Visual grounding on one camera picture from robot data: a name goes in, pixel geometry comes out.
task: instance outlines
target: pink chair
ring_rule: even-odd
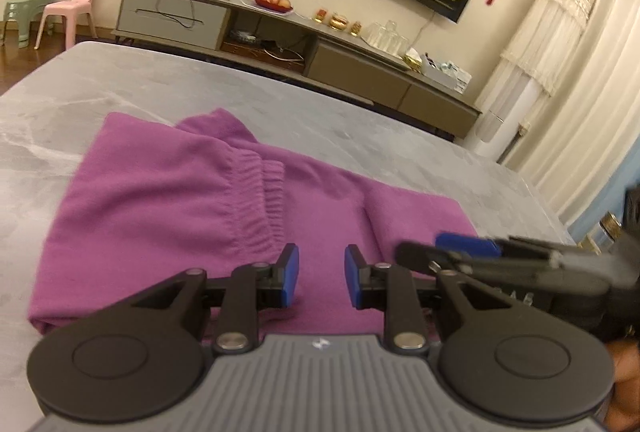
[[[76,24],[78,23],[79,14],[87,14],[89,19],[89,28],[94,38],[98,38],[95,31],[94,20],[91,11],[92,0],[70,0],[51,3],[44,7],[42,20],[40,21],[40,29],[38,30],[38,38],[36,39],[35,49],[40,46],[40,39],[44,30],[45,20],[47,16],[63,16],[65,18],[65,47],[68,50],[76,43]]]

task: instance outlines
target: green chair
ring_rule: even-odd
[[[29,45],[29,31],[31,21],[42,13],[44,7],[54,0],[11,0],[4,7],[4,26],[0,32],[0,46],[4,44],[6,24],[9,21],[18,22],[18,48]],[[53,32],[53,23],[49,24],[48,32]]]

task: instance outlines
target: brown drawer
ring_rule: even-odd
[[[439,91],[412,84],[398,111],[464,138],[479,114]]]
[[[323,40],[318,43],[306,76],[394,109],[410,84],[402,72],[395,73]]]

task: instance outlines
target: folded purple sweatshirt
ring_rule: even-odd
[[[351,307],[344,248],[373,263],[402,239],[432,243],[442,231],[476,234],[451,199],[263,145],[223,109],[177,127],[112,113],[52,223],[29,318],[45,332],[184,269],[224,277],[294,242],[294,304],[262,330],[380,332],[381,313]]]

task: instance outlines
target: blue curtain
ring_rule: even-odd
[[[625,190],[640,183],[640,138],[636,139],[625,159],[612,174],[596,199],[569,227],[569,233],[576,243],[600,221],[607,212],[613,213],[622,222],[625,205]]]

